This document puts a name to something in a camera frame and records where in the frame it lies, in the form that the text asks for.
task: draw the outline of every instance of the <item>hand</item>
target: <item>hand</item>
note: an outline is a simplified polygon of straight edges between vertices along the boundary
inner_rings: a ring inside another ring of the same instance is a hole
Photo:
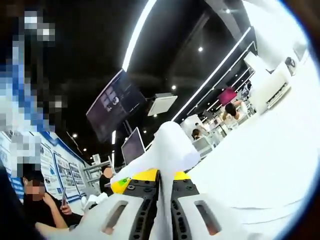
[[[57,207],[55,201],[52,199],[52,197],[48,193],[45,193],[42,199],[45,202],[45,204],[47,204],[50,208]]]
[[[64,215],[71,215],[72,214],[71,208],[69,207],[68,204],[61,205],[60,210]]]

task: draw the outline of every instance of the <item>black shirt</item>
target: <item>black shirt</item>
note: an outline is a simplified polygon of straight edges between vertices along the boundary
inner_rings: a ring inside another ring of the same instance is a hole
[[[107,178],[105,175],[100,176],[99,186],[101,193],[106,193],[108,196],[111,196],[114,192],[111,189],[110,184],[106,187],[105,185],[110,183],[110,178]]]
[[[63,217],[68,227],[70,227],[71,225],[79,224],[82,218],[81,215],[75,213],[72,213],[71,215],[63,214],[60,210],[61,201],[54,198],[50,193],[47,192],[47,194],[49,194],[54,200],[61,216]],[[42,199],[40,201],[33,201],[26,194],[24,194],[23,209],[27,221],[32,225],[36,223],[42,223],[51,227],[56,227],[54,218],[52,217],[51,209]]]

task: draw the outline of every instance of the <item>wall-mounted monitor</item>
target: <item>wall-mounted monitor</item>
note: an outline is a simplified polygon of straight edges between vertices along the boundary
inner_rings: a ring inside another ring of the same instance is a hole
[[[86,117],[101,143],[135,109],[146,102],[125,71],[120,70],[105,86],[86,113]]]
[[[146,149],[137,127],[124,142],[121,147],[121,151],[126,165],[145,153]]]

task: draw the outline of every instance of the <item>informational poster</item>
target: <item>informational poster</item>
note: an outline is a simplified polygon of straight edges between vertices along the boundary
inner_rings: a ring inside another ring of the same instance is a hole
[[[58,181],[54,155],[50,148],[43,143],[40,147],[40,160],[45,188],[52,196],[59,199],[63,191]]]
[[[70,162],[69,166],[71,169],[71,174],[73,176],[75,185],[78,188],[80,195],[83,195],[85,193],[86,186],[85,186],[84,180],[80,174],[79,166],[73,162]]]
[[[12,176],[12,161],[10,153],[10,144],[13,136],[12,131],[2,131],[0,133],[0,161],[2,161],[3,166],[8,174],[9,181],[11,182],[12,188],[14,189],[16,195],[23,201],[24,199],[24,188],[21,183],[20,177]]]
[[[54,153],[54,158],[61,184],[62,187],[65,188],[65,194],[67,198],[78,196],[80,193],[78,192],[76,183],[72,177],[68,161],[56,153]]]

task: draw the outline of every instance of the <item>man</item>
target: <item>man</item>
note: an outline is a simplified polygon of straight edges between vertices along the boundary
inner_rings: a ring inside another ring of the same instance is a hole
[[[209,134],[208,131],[203,126],[201,126],[198,122],[195,124],[195,127],[201,132],[202,135],[207,136]]]
[[[47,225],[57,229],[73,228],[82,216],[71,211],[68,204],[54,198],[45,189],[44,177],[39,170],[25,170],[21,177],[24,188],[23,209],[32,225]]]
[[[113,176],[112,169],[107,166],[101,167],[102,175],[100,176],[99,186],[101,193],[106,193],[108,196],[114,194],[111,189],[110,179]]]

